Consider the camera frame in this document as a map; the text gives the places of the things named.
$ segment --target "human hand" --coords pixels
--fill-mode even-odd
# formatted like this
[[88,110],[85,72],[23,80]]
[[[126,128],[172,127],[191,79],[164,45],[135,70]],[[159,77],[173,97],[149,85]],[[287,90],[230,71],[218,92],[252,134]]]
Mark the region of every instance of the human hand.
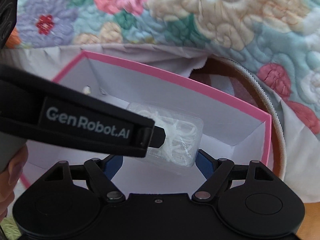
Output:
[[24,145],[0,174],[0,222],[7,216],[8,206],[14,200],[13,189],[22,174],[22,168],[28,159],[28,148]]

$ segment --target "gray handle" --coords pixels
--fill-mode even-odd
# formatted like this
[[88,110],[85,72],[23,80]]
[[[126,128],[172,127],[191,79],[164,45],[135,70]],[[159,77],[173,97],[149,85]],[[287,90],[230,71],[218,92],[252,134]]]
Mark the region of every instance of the gray handle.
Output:
[[0,173],[5,170],[12,157],[26,141],[26,139],[0,132]]

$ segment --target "pink box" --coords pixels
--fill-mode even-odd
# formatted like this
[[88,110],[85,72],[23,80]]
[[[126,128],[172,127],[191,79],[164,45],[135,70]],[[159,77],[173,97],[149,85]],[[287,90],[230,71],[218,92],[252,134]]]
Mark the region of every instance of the pink box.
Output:
[[[201,118],[200,148],[214,158],[235,164],[251,160],[268,163],[271,115],[238,98],[197,81],[148,65],[83,51],[54,79],[63,86],[126,108],[129,103],[149,104]],[[26,186],[36,181],[59,160],[70,164],[106,155],[29,141],[30,156],[24,169]],[[205,181],[193,166],[185,176],[170,174],[151,164],[125,157],[113,182],[123,193],[192,193]]]

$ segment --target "quilted fabric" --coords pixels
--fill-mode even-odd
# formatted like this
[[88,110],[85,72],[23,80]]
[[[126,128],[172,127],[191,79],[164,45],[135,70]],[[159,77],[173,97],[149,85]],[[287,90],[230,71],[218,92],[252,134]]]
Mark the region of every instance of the quilted fabric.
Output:
[[320,138],[320,0],[18,0],[7,46],[150,43],[233,59]]

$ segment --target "clear plastic container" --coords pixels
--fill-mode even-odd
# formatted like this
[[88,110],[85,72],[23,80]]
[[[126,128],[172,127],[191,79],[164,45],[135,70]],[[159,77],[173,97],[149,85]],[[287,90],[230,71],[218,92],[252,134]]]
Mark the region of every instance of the clear plastic container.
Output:
[[153,119],[166,133],[164,144],[159,149],[150,147],[141,161],[177,174],[195,164],[203,129],[200,118],[138,103],[130,103],[127,110]]

